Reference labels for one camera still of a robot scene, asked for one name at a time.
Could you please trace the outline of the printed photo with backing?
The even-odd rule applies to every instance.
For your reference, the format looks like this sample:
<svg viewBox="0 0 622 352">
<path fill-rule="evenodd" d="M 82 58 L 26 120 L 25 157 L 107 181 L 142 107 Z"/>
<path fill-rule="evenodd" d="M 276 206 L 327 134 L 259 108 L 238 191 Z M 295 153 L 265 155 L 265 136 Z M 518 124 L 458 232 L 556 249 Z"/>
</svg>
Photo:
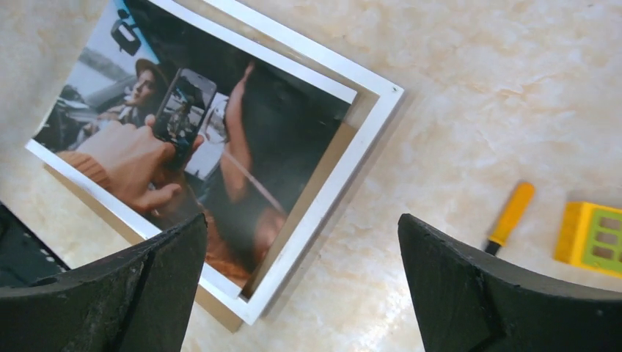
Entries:
<svg viewBox="0 0 622 352">
<path fill-rule="evenodd" d="M 263 262 L 356 96 L 171 1 L 109 1 L 28 150 L 141 236 L 204 213 L 202 280 L 236 298 Z M 174 146 L 161 207 L 105 181 L 108 124 Z"/>
</svg>

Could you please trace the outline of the white wooden photo frame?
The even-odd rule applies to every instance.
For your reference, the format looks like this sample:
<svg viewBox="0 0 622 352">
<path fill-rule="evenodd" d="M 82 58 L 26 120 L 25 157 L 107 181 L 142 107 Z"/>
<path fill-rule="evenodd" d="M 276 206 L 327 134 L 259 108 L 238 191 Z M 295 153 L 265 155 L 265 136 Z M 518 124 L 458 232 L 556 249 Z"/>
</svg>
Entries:
<svg viewBox="0 0 622 352">
<path fill-rule="evenodd" d="M 251 275 L 241 294 L 236 298 L 226 296 L 218 288 L 204 282 L 201 273 L 199 303 L 228 330 L 236 331 L 243 323 L 254 323 L 267 307 L 293 264 L 301 256 L 304 247 L 309 243 L 312 235 L 360 165 L 372 142 L 402 97 L 403 90 L 385 78 L 237 1 L 214 1 L 213 6 L 225 15 L 233 17 L 240 24 L 284 45 L 291 53 L 301 54 L 340 75 L 341 80 L 336 82 L 356 93 L 353 103 L 345 114 L 343 124 L 330 141 L 326 152 L 322 155 L 282 229 L 277 233 L 263 262 Z M 196 14 L 218 24 L 209 17 Z M 268 48 L 258 41 L 237 32 L 234 33 Z M 99 136 L 111 141 L 110 149 L 94 155 L 95 162 L 102 166 L 105 181 L 119 186 L 121 192 L 127 193 L 130 199 L 139 205 L 161 207 L 175 198 L 180 191 L 178 183 L 159 189 L 150 188 L 150 184 L 161 171 L 163 162 L 174 156 L 174 146 L 156 139 L 146 127 L 129 128 L 127 125 L 108 124 L 99 132 Z M 82 188 L 71 179 L 65 178 Z M 87 191 L 98 204 L 104 206 L 119 223 L 129 227 L 141 238 L 147 239 L 115 216 L 87 189 L 82 189 Z"/>
</svg>

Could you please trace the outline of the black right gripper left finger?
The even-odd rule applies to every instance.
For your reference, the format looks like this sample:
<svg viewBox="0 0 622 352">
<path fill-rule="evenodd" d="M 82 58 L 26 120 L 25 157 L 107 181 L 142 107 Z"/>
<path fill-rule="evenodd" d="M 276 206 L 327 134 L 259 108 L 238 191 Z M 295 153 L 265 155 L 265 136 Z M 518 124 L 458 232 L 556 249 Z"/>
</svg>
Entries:
<svg viewBox="0 0 622 352">
<path fill-rule="evenodd" d="M 208 245 L 202 214 L 26 287 L 1 289 L 3 351 L 179 351 Z"/>
</svg>

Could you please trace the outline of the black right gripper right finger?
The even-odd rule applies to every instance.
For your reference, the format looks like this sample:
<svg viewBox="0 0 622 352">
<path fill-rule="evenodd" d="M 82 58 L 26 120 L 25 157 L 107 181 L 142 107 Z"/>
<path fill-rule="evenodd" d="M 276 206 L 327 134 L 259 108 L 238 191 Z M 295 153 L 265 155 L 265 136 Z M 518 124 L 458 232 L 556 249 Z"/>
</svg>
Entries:
<svg viewBox="0 0 622 352">
<path fill-rule="evenodd" d="M 401 257 L 427 351 L 619 351 L 621 294 L 529 271 L 415 216 Z"/>
</svg>

